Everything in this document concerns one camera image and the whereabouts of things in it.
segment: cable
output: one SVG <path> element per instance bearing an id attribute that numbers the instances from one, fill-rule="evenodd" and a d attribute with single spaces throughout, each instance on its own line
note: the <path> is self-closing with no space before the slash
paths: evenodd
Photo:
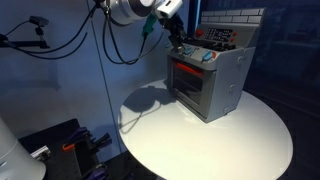
<path id="1" fill-rule="evenodd" d="M 142 51 L 143 51 L 143 48 L 144 48 L 144 44 L 146 43 L 147 37 L 148 37 L 148 34 L 144 34 L 142 45 L 141 45 L 140 52 L 139 52 L 139 56 L 142 54 Z"/>
<path id="2" fill-rule="evenodd" d="M 15 28 L 13 28 L 11 31 L 9 31 L 7 34 L 5 34 L 6 36 L 8 36 L 9 34 L 11 34 L 14 30 L 16 30 L 18 27 L 22 26 L 25 23 L 28 23 L 29 21 L 24 21 L 20 24 L 18 24 Z"/>
<path id="3" fill-rule="evenodd" d="M 158 41 L 155 43 L 155 45 L 154 45 L 147 53 L 142 54 L 143 46 L 144 46 L 144 43 L 145 43 L 145 42 L 143 42 L 139 56 L 138 56 L 137 58 L 135 58 L 135 59 L 127 60 L 127 61 L 126 61 L 126 60 L 124 60 L 124 59 L 121 57 L 120 52 L 119 52 L 119 49 L 118 49 L 117 44 L 116 44 L 116 42 L 115 42 L 115 38 L 114 38 L 112 26 L 111 26 L 110 13 L 106 13 L 105 15 L 106 15 L 106 17 L 105 17 L 105 21 L 104 21 L 104 25 L 103 25 L 103 35 L 102 35 L 102 36 L 103 36 L 103 37 L 102 37 L 103 50 L 104 50 L 105 55 L 106 55 L 107 58 L 109 59 L 109 61 L 112 62 L 112 63 L 114 63 L 114 64 L 127 64 L 127 65 L 135 64 L 141 57 L 144 57 L 144 56 L 148 55 L 151 51 L 153 51 L 153 50 L 156 48 L 156 46 L 160 43 L 160 41 L 161 41 L 161 39 L 162 39 L 162 36 L 163 36 L 163 33 L 164 33 L 164 29 L 163 29 L 163 28 L 162 28 L 162 32 L 161 32 L 161 35 L 160 35 Z M 106 50 L 106 44 L 105 44 L 105 39 L 106 39 L 105 36 L 106 36 L 106 34 L 105 34 L 105 32 L 106 32 L 106 24 L 107 24 L 107 23 L 108 23 L 108 26 L 109 26 L 109 31 L 110 31 L 110 35 L 111 35 L 111 39 L 112 39 L 114 48 L 115 48 L 116 53 L 117 53 L 117 55 L 118 55 L 118 57 L 119 57 L 119 59 L 120 59 L 121 62 L 116 62 L 116 61 L 112 60 L 112 59 L 110 58 L 107 50 Z"/>
<path id="4" fill-rule="evenodd" d="M 49 51 L 42 51 L 42 52 L 37 52 L 37 51 L 27 51 L 27 50 L 23 50 L 23 49 L 20 49 L 20 48 L 16 48 L 17 50 L 20 50 L 20 51 L 24 51 L 24 52 L 27 52 L 27 53 L 30 53 L 30 54 L 47 54 L 47 53 L 51 53 L 51 52 L 55 52 L 55 51 L 58 51 L 66 46 L 68 46 L 70 43 L 72 43 L 78 36 L 79 34 L 81 33 L 83 27 L 85 26 L 85 24 L 87 23 L 88 19 L 90 17 L 92 17 L 92 15 L 94 14 L 95 10 L 97 9 L 96 6 L 94 6 L 91 11 L 89 12 L 89 14 L 87 15 L 86 19 L 84 20 L 84 22 L 82 23 L 80 29 L 78 30 L 78 32 L 76 33 L 75 36 L 73 36 L 72 39 L 70 39 L 66 44 L 58 47 L 58 48 L 55 48 L 55 49 L 52 49 L 52 50 L 49 50 Z"/>
<path id="5" fill-rule="evenodd" d="M 27 55 L 29 55 L 29 56 L 35 57 L 35 58 L 45 59 L 45 60 L 57 60 L 57 59 L 62 59 L 62 58 L 68 57 L 68 56 L 72 55 L 73 53 L 75 53 L 75 52 L 81 47 L 81 45 L 83 44 L 84 40 L 85 40 L 86 37 L 87 37 L 87 34 L 88 34 L 88 33 L 86 32 L 85 35 L 84 35 L 84 37 L 82 38 L 80 44 L 79 44 L 73 51 L 71 51 L 70 53 L 68 53 L 68 54 L 66 54 L 66 55 L 58 56 L 58 57 L 52 57 L 52 58 L 50 58 L 50 57 L 41 57 L 41 56 L 34 55 L 34 54 L 32 54 L 32 53 L 29 53 L 28 51 L 25 51 L 25 50 L 23 50 L 23 49 L 20 49 L 20 48 L 15 47 L 15 46 L 14 46 L 12 43 L 10 43 L 9 41 L 6 41 L 5 43 L 6 43 L 7 45 L 9 45 L 11 48 L 13 48 L 13 49 L 15 49 L 15 50 L 17 50 L 17 51 L 23 52 L 23 53 L 25 53 L 25 54 L 27 54 Z"/>

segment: white tabletop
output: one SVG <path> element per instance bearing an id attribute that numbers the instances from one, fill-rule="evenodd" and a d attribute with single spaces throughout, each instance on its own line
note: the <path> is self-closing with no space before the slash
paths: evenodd
<path id="1" fill-rule="evenodd" d="M 118 121 L 130 153 L 168 180 L 277 179 L 293 153 L 283 121 L 246 92 L 236 110 L 205 124 L 156 81 L 127 98 Z"/>

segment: oven window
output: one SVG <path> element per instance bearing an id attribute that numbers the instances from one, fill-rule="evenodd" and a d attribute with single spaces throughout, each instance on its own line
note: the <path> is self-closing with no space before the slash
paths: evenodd
<path id="1" fill-rule="evenodd" d="M 173 68 L 173 88 L 200 104 L 202 79 L 177 67 Z"/>

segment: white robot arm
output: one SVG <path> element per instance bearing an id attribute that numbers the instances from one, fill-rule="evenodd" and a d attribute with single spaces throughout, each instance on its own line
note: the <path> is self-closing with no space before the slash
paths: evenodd
<path id="1" fill-rule="evenodd" d="M 158 19 L 171 18 L 182 0 L 94 0 L 105 10 L 111 10 L 112 22 L 126 26 L 154 14 Z"/>

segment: knob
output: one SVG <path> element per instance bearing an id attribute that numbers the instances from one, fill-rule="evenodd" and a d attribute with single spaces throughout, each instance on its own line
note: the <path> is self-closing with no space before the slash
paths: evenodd
<path id="1" fill-rule="evenodd" d="M 192 53 L 192 48 L 191 47 L 186 47 L 186 49 L 184 50 L 184 52 L 183 52 L 183 54 L 185 54 L 185 55 L 189 55 L 189 54 L 191 54 Z"/>
<path id="2" fill-rule="evenodd" d="M 207 51 L 203 54 L 202 60 L 203 61 L 209 61 L 212 58 L 212 53 L 211 51 Z"/>
<path id="3" fill-rule="evenodd" d="M 197 38 L 199 38 L 200 36 L 203 35 L 203 30 L 202 29 L 197 29 L 195 35 L 196 35 Z"/>

